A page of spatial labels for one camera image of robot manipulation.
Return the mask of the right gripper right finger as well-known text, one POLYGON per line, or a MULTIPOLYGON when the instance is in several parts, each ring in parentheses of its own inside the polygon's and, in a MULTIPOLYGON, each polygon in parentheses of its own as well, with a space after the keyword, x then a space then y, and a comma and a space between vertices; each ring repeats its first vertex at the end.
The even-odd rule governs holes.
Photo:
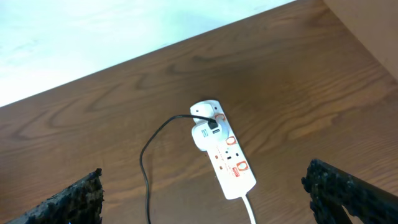
POLYGON ((318 159, 301 179, 317 223, 397 223, 397 196, 318 159))

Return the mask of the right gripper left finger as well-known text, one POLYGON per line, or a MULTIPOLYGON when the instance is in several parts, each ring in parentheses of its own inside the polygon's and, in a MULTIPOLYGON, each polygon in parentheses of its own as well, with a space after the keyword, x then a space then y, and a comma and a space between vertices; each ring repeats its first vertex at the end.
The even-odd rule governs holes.
POLYGON ((97 168, 7 224, 101 224, 101 175, 97 168))

